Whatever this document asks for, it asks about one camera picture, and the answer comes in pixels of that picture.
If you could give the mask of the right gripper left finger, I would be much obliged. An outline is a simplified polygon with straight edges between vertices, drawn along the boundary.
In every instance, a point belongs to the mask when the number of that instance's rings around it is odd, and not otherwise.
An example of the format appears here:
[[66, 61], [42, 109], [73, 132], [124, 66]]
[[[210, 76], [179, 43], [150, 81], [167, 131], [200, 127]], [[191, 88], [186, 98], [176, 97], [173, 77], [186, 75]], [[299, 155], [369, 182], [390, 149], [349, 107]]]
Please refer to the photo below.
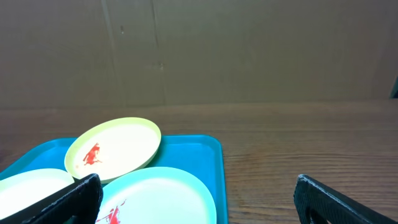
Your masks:
[[90, 174], [2, 219], [1, 224], [95, 223], [102, 200], [100, 178]]

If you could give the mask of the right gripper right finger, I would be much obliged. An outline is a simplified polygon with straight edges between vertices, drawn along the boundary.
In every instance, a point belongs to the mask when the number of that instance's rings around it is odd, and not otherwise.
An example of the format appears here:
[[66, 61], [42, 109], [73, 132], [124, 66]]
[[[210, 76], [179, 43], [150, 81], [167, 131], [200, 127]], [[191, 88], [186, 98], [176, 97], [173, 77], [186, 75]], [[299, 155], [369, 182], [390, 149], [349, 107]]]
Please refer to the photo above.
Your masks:
[[300, 174], [294, 204], [301, 223], [311, 224], [397, 224], [333, 188]]

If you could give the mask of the green-rimmed plate top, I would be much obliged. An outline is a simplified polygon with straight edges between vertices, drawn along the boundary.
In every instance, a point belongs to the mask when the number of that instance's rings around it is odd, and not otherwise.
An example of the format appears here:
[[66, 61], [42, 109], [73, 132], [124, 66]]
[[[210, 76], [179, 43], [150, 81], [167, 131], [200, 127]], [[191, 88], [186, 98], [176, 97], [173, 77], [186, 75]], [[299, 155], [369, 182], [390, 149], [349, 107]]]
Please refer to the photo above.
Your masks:
[[84, 132], [68, 148], [64, 166], [76, 179], [98, 174], [101, 183], [148, 165], [162, 139], [154, 122], [138, 117], [106, 121]]

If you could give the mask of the green-rimmed plate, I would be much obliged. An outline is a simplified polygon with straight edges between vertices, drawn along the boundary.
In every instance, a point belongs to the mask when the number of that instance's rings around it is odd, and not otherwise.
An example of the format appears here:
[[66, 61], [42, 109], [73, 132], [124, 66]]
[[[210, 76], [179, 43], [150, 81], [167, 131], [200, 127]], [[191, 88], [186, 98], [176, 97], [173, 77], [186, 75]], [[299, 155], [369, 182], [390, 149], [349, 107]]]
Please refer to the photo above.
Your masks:
[[162, 139], [154, 122], [138, 117], [106, 121], [84, 132], [68, 148], [64, 166], [76, 179], [98, 174], [101, 183], [148, 165]]
[[36, 169], [1, 181], [1, 219], [41, 201], [74, 183], [73, 177], [60, 169]]

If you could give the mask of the light blue plate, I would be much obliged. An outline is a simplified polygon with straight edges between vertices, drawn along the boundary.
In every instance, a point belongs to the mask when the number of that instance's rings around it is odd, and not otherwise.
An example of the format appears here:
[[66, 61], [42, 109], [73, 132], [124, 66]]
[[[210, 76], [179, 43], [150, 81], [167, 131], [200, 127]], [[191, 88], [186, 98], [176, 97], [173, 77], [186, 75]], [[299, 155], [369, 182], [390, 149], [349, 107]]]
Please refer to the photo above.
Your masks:
[[115, 179], [103, 188], [96, 223], [216, 224], [213, 197], [191, 173], [150, 167]]

